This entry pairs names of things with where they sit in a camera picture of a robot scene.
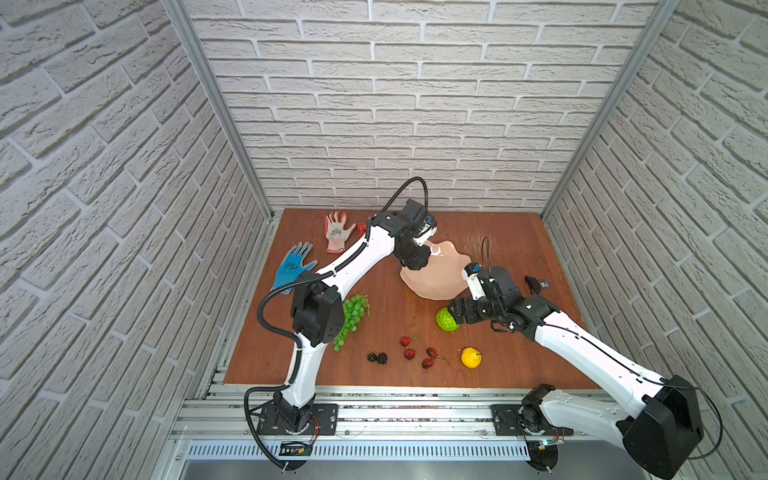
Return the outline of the green custard apple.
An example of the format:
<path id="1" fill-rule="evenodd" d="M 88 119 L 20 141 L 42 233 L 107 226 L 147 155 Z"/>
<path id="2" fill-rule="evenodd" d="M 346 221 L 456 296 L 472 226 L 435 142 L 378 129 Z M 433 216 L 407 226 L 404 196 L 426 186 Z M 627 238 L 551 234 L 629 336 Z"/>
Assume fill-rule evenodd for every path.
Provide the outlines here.
<path id="1" fill-rule="evenodd" d="M 437 312 L 435 321 L 437 326 L 445 332 L 452 333 L 460 328 L 460 325 L 447 308 L 442 308 Z"/>

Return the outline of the yellow lemon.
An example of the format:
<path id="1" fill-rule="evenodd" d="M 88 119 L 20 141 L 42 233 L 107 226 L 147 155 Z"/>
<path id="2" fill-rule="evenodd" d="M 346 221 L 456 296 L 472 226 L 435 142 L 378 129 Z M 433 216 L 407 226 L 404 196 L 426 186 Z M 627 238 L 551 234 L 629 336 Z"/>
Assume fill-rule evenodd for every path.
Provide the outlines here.
<path id="1" fill-rule="evenodd" d="M 482 363 L 482 354 L 473 347 L 466 347 L 461 352 L 461 362 L 468 369 L 476 369 Z"/>

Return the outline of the green grape bunch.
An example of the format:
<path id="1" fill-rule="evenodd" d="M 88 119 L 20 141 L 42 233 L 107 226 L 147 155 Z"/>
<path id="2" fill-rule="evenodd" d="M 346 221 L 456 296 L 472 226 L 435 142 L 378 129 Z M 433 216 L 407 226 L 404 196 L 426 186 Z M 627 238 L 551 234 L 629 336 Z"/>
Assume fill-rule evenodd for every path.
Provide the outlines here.
<path id="1" fill-rule="evenodd" d="M 333 340 L 333 350 L 340 352 L 349 335 L 358 330 L 362 319 L 370 313 L 370 303 L 367 296 L 357 294 L 343 302 L 344 323 L 341 331 Z"/>

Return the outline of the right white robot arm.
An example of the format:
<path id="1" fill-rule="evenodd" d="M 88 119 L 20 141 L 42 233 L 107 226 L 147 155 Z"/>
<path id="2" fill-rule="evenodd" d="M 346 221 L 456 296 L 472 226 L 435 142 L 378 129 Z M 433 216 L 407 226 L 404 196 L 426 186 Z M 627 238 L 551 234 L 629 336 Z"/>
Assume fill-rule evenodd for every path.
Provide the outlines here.
<path id="1" fill-rule="evenodd" d="M 497 332 L 520 333 L 551 350 L 614 400 L 576 397 L 541 384 L 522 400 L 521 427 L 529 434 L 571 429 L 623 448 L 648 473 L 673 478 L 703 438 L 695 387 L 679 375 L 663 377 L 635 363 L 581 328 L 539 294 L 524 297 L 502 267 L 464 267 L 469 295 L 448 311 L 459 325 L 490 322 Z"/>

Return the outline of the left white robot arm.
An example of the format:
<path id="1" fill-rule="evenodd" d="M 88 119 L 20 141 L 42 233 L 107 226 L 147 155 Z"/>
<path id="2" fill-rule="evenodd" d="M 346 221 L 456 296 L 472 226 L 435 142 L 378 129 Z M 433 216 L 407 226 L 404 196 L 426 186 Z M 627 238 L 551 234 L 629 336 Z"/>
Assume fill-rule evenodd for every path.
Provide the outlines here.
<path id="1" fill-rule="evenodd" d="M 420 270 L 431 254 L 426 241 L 437 220 L 425 205 L 409 199 L 396 213 L 381 211 L 366 233 L 337 260 L 318 272 L 303 273 L 293 288 L 290 315 L 294 348 L 285 387 L 273 400 L 296 430 L 306 421 L 316 395 L 316 378 L 327 345 L 344 325 L 343 301 L 355 284 L 382 259 L 394 255 L 410 270 Z"/>

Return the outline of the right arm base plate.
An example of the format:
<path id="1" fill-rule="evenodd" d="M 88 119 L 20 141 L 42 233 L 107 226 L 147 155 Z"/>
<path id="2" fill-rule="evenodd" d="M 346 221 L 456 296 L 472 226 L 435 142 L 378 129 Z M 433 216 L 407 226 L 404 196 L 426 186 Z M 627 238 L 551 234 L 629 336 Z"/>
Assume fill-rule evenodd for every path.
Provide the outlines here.
<path id="1" fill-rule="evenodd" d="M 568 437 L 574 434 L 573 429 L 552 426 L 536 407 L 494 404 L 491 415 L 497 436 Z"/>

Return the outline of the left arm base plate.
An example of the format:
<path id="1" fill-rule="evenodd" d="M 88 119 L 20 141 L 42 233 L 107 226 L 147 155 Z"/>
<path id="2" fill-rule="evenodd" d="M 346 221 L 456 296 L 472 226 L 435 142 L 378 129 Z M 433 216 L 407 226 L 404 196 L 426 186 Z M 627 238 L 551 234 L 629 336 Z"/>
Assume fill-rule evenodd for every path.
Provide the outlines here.
<path id="1" fill-rule="evenodd" d="M 333 436 L 336 433 L 339 405 L 314 403 L 310 408 L 295 409 L 270 401 L 259 413 L 256 431 L 259 435 Z"/>

